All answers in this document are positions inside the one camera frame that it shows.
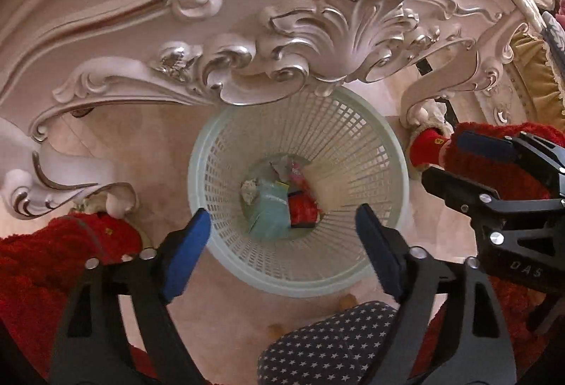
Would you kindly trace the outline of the red fuzzy left sleeve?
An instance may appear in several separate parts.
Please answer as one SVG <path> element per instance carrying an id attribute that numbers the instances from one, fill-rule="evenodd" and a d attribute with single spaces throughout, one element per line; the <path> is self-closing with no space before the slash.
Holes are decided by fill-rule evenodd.
<path id="1" fill-rule="evenodd" d="M 85 262 L 119 263 L 142 248 L 135 228 L 107 214 L 72 213 L 34 233 L 1 239 L 1 321 L 42 377 Z"/>

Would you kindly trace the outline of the teal paper package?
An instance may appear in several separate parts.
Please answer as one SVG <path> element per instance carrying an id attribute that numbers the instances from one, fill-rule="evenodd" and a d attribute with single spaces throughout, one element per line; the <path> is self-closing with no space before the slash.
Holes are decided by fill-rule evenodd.
<path id="1" fill-rule="evenodd" d="M 252 238 L 273 242 L 288 237 L 291 228 L 288 188 L 280 181 L 260 180 L 249 218 Z"/>

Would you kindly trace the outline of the pale green mesh wastebasket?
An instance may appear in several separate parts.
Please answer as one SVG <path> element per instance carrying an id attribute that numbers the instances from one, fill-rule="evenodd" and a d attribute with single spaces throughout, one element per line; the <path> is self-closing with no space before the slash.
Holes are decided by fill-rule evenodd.
<path id="1" fill-rule="evenodd" d="M 287 184 L 288 195 L 308 193 L 318 223 L 291 226 L 284 240 L 252 238 L 260 180 Z M 195 141 L 188 190 L 191 208 L 210 214 L 214 258 L 254 288 L 295 298 L 338 292 L 371 272 L 355 230 L 360 205 L 401 228 L 409 204 L 407 167 L 391 126 L 345 88 L 222 109 Z"/>

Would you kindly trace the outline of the red snack wrapper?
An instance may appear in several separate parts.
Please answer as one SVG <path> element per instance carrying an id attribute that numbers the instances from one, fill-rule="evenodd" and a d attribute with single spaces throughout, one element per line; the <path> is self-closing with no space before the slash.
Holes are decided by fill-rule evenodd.
<path id="1" fill-rule="evenodd" d="M 308 193 L 293 192 L 288 195 L 287 203 L 293 228 L 311 228 L 318 223 L 318 206 Z"/>

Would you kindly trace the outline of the beige fringed sofa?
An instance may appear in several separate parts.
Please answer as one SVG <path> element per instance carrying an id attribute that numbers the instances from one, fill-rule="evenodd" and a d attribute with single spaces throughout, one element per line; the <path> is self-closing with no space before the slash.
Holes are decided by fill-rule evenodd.
<path id="1" fill-rule="evenodd" d="M 534 121 L 564 131 L 564 79 L 545 41 L 517 31 L 510 41 L 512 65 L 520 77 Z"/>

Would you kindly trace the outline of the ornate white carved table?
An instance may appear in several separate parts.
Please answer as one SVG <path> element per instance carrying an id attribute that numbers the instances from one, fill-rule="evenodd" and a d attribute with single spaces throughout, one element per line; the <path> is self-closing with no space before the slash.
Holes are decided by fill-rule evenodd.
<path id="1" fill-rule="evenodd" d="M 426 99 L 491 87 L 524 26 L 543 26 L 533 0 L 1 0 L 1 198 L 18 219 L 102 190 L 115 212 L 135 204 L 114 163 L 49 143 L 67 113 L 327 96 L 456 47 L 402 95 L 412 125 Z"/>

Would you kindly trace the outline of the navy star patterned trousers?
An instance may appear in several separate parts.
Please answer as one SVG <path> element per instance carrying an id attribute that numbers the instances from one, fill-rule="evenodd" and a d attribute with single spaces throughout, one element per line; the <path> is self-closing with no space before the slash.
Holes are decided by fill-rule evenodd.
<path id="1" fill-rule="evenodd" d="M 258 384 L 357 384 L 396 315 L 391 306 L 371 301 L 291 331 L 261 353 Z"/>

